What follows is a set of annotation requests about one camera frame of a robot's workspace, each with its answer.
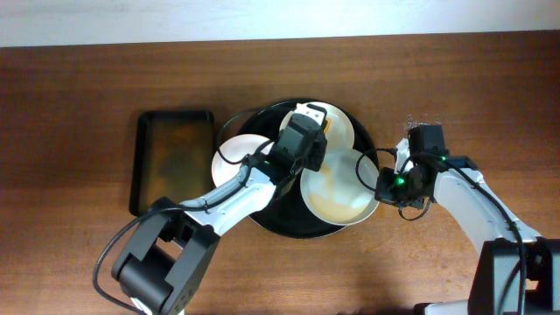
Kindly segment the cream plate with ketchup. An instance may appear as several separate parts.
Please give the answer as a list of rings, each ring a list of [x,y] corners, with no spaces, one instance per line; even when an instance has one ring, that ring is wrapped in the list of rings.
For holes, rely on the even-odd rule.
[[[349,117],[339,108],[322,101],[307,101],[326,109],[327,118],[332,119],[332,125],[325,136],[327,140],[326,154],[343,151],[354,147],[354,127]]]

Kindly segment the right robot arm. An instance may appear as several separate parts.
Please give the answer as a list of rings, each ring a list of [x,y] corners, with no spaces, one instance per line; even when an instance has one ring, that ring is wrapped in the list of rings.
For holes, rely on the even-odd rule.
[[[383,168],[375,188],[381,203],[451,214],[479,254],[466,300],[416,304],[415,314],[557,314],[559,241],[519,220],[485,183],[468,157],[417,153],[408,171]]]

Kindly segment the grey-white plate with ketchup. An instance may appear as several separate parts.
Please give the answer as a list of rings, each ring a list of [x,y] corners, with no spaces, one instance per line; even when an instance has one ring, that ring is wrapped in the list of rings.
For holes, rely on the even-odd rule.
[[[347,226],[370,217],[380,202],[372,191],[379,171],[355,149],[325,155],[319,171],[303,170],[300,192],[305,205],[320,220]]]

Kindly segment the black rectangular water tray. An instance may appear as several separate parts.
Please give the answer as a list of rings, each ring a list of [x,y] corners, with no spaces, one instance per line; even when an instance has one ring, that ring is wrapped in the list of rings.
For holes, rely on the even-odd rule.
[[[129,212],[139,216],[158,199],[178,204],[214,188],[214,115],[208,110],[150,110],[136,121]]]

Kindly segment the green and orange sponge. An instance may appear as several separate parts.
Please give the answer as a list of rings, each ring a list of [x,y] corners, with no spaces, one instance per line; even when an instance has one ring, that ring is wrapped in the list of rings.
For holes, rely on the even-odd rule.
[[[332,119],[331,118],[326,118],[325,119],[325,128],[324,128],[324,134],[325,135],[328,134],[328,131],[329,131],[331,125],[332,125]]]

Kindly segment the white plate with ketchup streak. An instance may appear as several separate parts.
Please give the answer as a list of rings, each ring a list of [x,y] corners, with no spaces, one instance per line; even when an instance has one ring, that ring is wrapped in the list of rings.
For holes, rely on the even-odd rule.
[[[256,165],[269,154],[272,145],[272,140],[257,134],[242,134],[228,139],[213,156],[211,175],[214,186],[221,186],[232,179],[244,163]]]

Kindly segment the round black serving tray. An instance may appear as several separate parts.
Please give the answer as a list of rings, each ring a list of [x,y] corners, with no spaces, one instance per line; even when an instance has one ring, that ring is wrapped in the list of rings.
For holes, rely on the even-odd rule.
[[[257,134],[275,140],[281,121],[299,103],[312,102],[312,98],[279,101],[270,109],[252,115],[239,129],[241,134]],[[312,239],[332,235],[343,229],[317,218],[305,205],[300,192],[300,179],[296,178],[290,190],[250,218],[261,227],[277,235],[294,239]]]

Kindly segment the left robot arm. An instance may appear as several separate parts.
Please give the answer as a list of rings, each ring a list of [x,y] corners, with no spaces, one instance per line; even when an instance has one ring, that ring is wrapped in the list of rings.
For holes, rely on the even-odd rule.
[[[194,292],[221,237],[245,217],[289,191],[303,170],[320,168],[326,151],[326,117],[309,109],[291,115],[269,153],[244,158],[238,173],[197,198],[158,200],[129,224],[133,234],[111,275],[138,314],[179,314]]]

